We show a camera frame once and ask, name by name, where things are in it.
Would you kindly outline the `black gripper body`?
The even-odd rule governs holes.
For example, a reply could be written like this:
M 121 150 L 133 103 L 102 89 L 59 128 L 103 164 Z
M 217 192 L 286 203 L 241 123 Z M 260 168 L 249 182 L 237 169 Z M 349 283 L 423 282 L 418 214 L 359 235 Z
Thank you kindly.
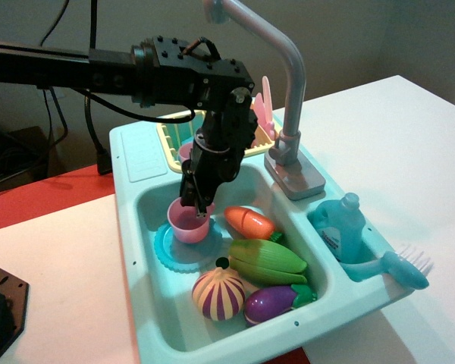
M 182 164 L 190 167 L 196 177 L 198 194 L 214 201 L 219 186 L 233 181 L 239 173 L 244 150 L 226 148 L 217 150 L 210 146 L 201 130 L 198 130 L 193 140 L 190 159 Z

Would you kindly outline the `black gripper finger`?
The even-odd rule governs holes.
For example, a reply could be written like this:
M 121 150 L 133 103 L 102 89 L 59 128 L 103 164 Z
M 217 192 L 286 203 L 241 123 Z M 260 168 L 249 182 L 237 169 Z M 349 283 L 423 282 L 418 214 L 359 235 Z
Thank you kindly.
M 180 204 L 183 207 L 190 206 L 197 208 L 199 206 L 199 194 L 196 183 L 196 177 L 190 167 L 182 169 L 182 180 L 180 184 Z
M 201 196 L 196 197 L 195 209 L 197 218 L 206 218 L 208 215 L 212 214 L 214 208 L 215 205 L 212 199 Z

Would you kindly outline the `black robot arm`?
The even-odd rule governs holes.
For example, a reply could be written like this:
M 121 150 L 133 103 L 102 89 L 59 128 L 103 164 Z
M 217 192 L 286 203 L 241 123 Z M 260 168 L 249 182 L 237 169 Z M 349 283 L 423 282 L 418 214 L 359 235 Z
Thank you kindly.
M 0 83 L 67 87 L 91 99 L 130 96 L 143 107 L 180 105 L 204 111 L 190 158 L 181 166 L 180 199 L 200 216 L 218 187 L 239 173 L 257 119 L 251 108 L 253 81 L 240 61 L 223 59 L 208 42 L 157 36 L 129 52 L 87 53 L 0 42 Z

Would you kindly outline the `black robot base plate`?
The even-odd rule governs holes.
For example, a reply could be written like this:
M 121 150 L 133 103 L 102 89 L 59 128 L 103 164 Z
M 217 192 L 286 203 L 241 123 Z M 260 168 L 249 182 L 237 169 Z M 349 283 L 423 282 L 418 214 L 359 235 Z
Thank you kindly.
M 29 287 L 0 268 L 0 358 L 24 331 Z

